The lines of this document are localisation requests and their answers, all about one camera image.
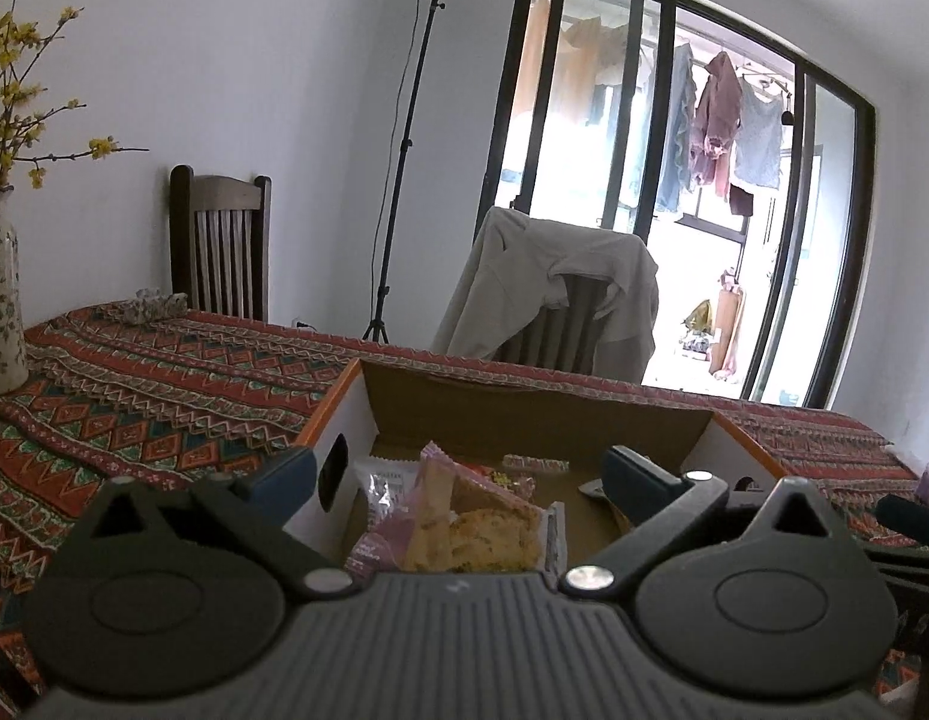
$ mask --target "pink garment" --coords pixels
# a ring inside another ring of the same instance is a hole
[[[711,74],[691,125],[691,177],[698,186],[715,185],[726,197],[730,189],[731,143],[741,122],[741,84],[734,63],[720,52],[707,66]]]

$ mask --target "open cardboard box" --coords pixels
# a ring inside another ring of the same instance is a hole
[[[367,522],[349,461],[417,460],[431,440],[455,460],[484,466],[500,467],[506,454],[568,461],[567,473],[535,475],[533,499],[542,508],[564,503],[568,565],[621,536],[611,507],[578,490],[600,477],[611,446],[629,446],[674,475],[711,471],[732,490],[767,492],[784,476],[758,443],[710,410],[482,384],[354,360],[298,437],[317,457],[317,495],[285,531],[343,562]]]

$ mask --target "chair backrest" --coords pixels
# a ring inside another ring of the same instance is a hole
[[[592,372],[594,350],[607,317],[595,319],[607,282],[588,276],[565,275],[566,308],[542,308],[531,324],[498,350],[495,360],[533,365],[569,373]]]
[[[271,179],[170,172],[170,271],[192,308],[267,322]]]

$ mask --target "red patterned tablecloth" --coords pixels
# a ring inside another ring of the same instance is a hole
[[[131,475],[178,488],[215,470],[255,469],[293,442],[355,356],[511,386],[720,410],[787,471],[816,480],[855,533],[902,542],[870,512],[880,495],[912,495],[916,480],[883,450],[881,436],[837,413],[444,358],[216,314],[143,326],[117,316],[100,306],[31,328],[31,378],[0,397],[0,645],[36,683],[21,635],[22,600],[101,484]]]

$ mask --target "window frame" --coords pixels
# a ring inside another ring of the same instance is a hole
[[[475,237],[477,237],[480,225],[482,225],[487,212],[494,206],[495,197],[497,195],[498,183],[501,176],[501,165],[503,165],[504,161],[504,146],[507,141],[507,129],[509,129],[510,113],[514,102],[515,86],[521,64],[525,27],[528,23],[528,12],[530,12],[530,1],[531,0],[514,1],[509,37],[507,38],[506,52],[504,53],[504,68],[501,71],[501,85],[498,90],[494,127],[492,129],[488,151],[487,168],[485,170],[485,178],[482,182],[482,194],[480,195],[479,207],[477,207]],[[661,5],[659,45],[662,47],[671,47],[671,49],[662,50],[662,52],[658,53],[657,57],[657,76],[654,84],[653,109],[651,109],[650,115],[650,132],[648,132],[648,153],[647,156],[645,156],[644,179],[641,186],[640,201],[634,224],[634,234],[641,237],[645,242],[648,240],[650,226],[653,222],[653,197],[657,191],[657,183],[664,154],[669,93],[671,93],[672,60],[674,60],[674,50],[672,49],[674,48],[674,28],[675,25],[677,25],[677,9],[681,8],[682,10],[690,11],[717,25],[731,29],[739,35],[766,47],[768,50],[772,50],[794,64],[795,94],[793,112],[795,122],[792,143],[792,175],[790,176],[789,195],[787,196],[786,210],[784,211],[786,214],[784,215],[784,229],[782,230],[781,237],[782,242],[787,241],[789,245],[787,245],[787,247],[779,247],[777,260],[771,277],[768,306],[766,306],[765,317],[763,317],[762,325],[760,326],[758,346],[755,348],[754,359],[744,378],[744,387],[741,391],[742,399],[749,399],[751,397],[755,389],[755,384],[757,384],[758,377],[762,375],[760,365],[762,365],[763,361],[768,359],[768,356],[765,354],[768,350],[768,345],[773,343],[774,334],[780,330],[781,298],[782,295],[789,295],[789,290],[792,289],[792,279],[796,268],[795,255],[799,255],[800,253],[799,251],[792,252],[792,249],[795,240],[795,226],[803,229],[802,215],[806,210],[800,203],[798,185],[802,170],[805,169],[805,162],[810,164],[810,159],[804,160],[801,151],[803,151],[802,146],[808,136],[810,136],[811,143],[813,143],[813,120],[809,122],[811,127],[807,128],[805,127],[804,121],[808,87],[813,90],[814,86],[823,86],[854,109],[854,172],[851,183],[850,206],[847,220],[847,240],[844,246],[844,256],[840,266],[840,273],[838,274],[837,293],[835,293],[835,300],[831,307],[831,321],[821,343],[816,370],[814,371],[811,385],[808,388],[808,395],[803,404],[810,408],[825,408],[832,394],[832,387],[834,386],[835,377],[837,377],[837,370],[840,368],[840,362],[848,340],[851,321],[854,317],[856,302],[858,301],[861,279],[862,276],[864,276],[864,259],[867,250],[873,204],[874,169],[877,149],[877,112],[871,103],[862,95],[856,93],[856,91],[843,81],[837,79],[820,66],[808,61],[806,57],[800,55],[793,47],[784,45],[768,34],[765,34],[763,31],[760,31],[760,29],[749,25],[749,23],[744,23],[698,0],[653,1],[657,1]],[[551,39],[552,45],[550,46],[552,49],[551,60],[554,60],[553,54],[557,52],[557,30],[552,28],[552,25],[549,24],[549,32],[554,32]],[[544,79],[546,71],[550,78],[552,70],[554,69],[553,61],[551,61],[551,67],[549,69],[544,65],[544,62],[547,62],[549,58],[548,48],[548,39],[546,37],[545,56],[542,63],[542,80]],[[548,79],[546,87],[545,84],[541,84],[539,87],[537,100],[535,100],[534,117],[539,119],[539,129],[543,129],[543,117],[547,113],[549,87],[551,87],[551,83]],[[808,157],[813,158],[813,153],[809,154]],[[620,161],[621,165],[623,165],[624,160],[621,159]],[[609,186],[613,186],[616,181],[620,181],[620,177],[616,176],[614,172],[611,172],[608,180]]]

